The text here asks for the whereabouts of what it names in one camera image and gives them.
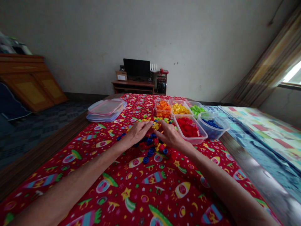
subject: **left hand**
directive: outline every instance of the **left hand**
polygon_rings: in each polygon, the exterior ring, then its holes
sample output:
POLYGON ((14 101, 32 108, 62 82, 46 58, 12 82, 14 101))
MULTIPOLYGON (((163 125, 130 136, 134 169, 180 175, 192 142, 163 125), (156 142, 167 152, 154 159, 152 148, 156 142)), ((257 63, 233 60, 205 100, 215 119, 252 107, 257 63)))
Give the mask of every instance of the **left hand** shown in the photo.
POLYGON ((153 126, 152 121, 136 122, 121 140, 129 142, 130 147, 141 141, 147 131, 153 126))

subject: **computer monitor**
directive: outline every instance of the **computer monitor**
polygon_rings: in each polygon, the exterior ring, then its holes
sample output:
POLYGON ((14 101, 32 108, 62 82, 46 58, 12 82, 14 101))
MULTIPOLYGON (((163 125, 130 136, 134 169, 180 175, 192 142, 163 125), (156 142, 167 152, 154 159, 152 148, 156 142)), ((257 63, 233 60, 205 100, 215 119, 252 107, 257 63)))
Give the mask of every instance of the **computer monitor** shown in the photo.
POLYGON ((140 77, 150 76, 150 62, 143 60, 123 59, 126 76, 134 81, 142 81, 140 77))

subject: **dresser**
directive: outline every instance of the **dresser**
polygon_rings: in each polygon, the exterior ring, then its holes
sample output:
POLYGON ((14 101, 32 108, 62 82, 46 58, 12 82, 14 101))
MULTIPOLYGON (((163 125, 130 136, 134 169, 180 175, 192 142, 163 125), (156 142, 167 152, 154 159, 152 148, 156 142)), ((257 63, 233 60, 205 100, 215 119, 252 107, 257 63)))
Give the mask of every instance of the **dresser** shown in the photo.
POLYGON ((42 56, 0 54, 0 80, 32 112, 68 100, 42 56))

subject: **telephone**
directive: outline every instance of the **telephone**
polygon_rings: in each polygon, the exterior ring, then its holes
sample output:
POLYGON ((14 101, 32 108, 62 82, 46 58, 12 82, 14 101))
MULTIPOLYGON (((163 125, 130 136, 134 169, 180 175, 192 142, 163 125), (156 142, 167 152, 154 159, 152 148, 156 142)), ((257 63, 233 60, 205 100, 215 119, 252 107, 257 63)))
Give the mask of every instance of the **telephone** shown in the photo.
POLYGON ((168 74, 169 72, 168 72, 168 70, 164 70, 164 69, 161 68, 161 69, 160 69, 160 73, 161 73, 161 74, 168 74))

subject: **desk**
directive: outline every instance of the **desk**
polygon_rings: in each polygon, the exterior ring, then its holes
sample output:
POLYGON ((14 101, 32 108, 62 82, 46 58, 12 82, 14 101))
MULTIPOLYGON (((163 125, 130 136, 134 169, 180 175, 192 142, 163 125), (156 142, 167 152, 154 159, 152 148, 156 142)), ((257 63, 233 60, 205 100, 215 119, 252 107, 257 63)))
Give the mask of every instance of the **desk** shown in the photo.
POLYGON ((119 94, 123 90, 136 90, 141 91, 141 94, 154 94, 154 82, 137 82, 134 80, 127 81, 114 81, 112 82, 115 93, 119 94))
MULTIPOLYGON (((120 98, 121 96, 122 94, 114 94, 106 99, 120 98)), ((3 169, 0 173, 0 201, 3 201, 24 180, 86 128, 91 123, 86 119, 86 115, 87 112, 84 112, 55 134, 46 138, 23 157, 3 169)), ((282 223, 284 225, 298 225, 298 222, 301 221, 299 214, 301 205, 285 192, 282 186, 227 132, 222 135, 220 141, 282 223)))

